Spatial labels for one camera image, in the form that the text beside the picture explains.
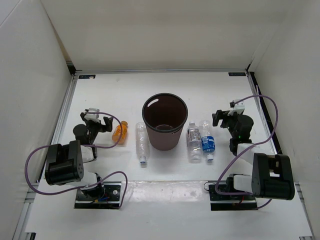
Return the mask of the orange plastic bottle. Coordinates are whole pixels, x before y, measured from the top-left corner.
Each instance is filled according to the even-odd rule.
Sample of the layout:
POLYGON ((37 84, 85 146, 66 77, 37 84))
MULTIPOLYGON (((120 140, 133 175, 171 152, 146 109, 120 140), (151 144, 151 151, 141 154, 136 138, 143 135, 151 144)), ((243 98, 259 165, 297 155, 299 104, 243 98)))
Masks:
POLYGON ((111 139, 114 143, 118 142, 119 145, 123 145, 126 141, 127 134, 128 123, 126 121, 121 121, 114 130, 111 139))

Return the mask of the blue label plastic bottle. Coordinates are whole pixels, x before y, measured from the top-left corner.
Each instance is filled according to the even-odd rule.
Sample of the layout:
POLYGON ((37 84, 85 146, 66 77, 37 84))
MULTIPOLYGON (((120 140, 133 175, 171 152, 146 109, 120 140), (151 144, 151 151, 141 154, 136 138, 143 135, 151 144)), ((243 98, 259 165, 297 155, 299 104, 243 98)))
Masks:
POLYGON ((210 131, 210 122, 202 120, 199 122, 199 134, 202 146, 202 152, 208 162, 214 160, 214 152, 216 149, 214 137, 210 131))

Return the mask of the clear labelled water bottle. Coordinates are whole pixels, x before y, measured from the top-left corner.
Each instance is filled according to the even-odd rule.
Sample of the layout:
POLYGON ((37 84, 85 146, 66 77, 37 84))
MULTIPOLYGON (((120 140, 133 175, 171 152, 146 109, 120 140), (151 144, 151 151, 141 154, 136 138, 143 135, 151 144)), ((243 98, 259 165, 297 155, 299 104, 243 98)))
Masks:
POLYGON ((186 132, 186 142, 190 161, 192 163, 200 162, 202 159, 200 131, 194 121, 189 122, 186 132))

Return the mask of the clear plastic bottle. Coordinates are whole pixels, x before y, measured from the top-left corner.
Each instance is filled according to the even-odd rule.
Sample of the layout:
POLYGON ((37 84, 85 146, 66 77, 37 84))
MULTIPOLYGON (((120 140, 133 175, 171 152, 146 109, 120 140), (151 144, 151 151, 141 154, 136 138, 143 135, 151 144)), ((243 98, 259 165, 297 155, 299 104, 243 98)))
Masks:
POLYGON ((144 122, 138 122, 135 126, 135 146, 140 165, 146 166, 150 156, 150 147, 147 128, 144 122))

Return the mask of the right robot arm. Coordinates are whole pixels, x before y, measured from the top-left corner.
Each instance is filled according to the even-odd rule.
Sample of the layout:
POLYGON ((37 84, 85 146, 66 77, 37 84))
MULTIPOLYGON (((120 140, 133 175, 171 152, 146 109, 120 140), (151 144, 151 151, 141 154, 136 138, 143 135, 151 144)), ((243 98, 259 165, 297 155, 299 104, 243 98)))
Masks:
POLYGON ((290 158, 283 154, 270 154, 259 148, 258 143, 250 139, 254 121, 243 113, 217 110, 212 114, 212 125, 227 129, 231 135, 230 152, 234 159, 218 178, 214 189, 218 195, 236 200, 241 195, 252 195, 256 198, 292 200, 295 196, 295 185, 290 158), (252 173, 232 174, 226 180, 224 189, 219 183, 229 168, 238 159, 252 165, 252 173))

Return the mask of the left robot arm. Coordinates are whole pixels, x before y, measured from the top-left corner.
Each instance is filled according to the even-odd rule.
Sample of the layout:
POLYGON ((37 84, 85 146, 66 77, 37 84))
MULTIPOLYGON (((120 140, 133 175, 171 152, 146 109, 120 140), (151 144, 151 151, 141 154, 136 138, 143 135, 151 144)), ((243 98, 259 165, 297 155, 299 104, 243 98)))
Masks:
POLYGON ((94 142, 98 133, 113 130, 113 117, 99 119, 99 110, 86 109, 80 114, 83 121, 73 128, 75 140, 69 144, 54 144, 48 148, 46 155, 45 179, 49 185, 71 185, 83 187, 85 196, 100 200, 105 195, 103 183, 98 183, 101 177, 98 173, 88 172, 84 164, 97 160, 98 150, 94 142))

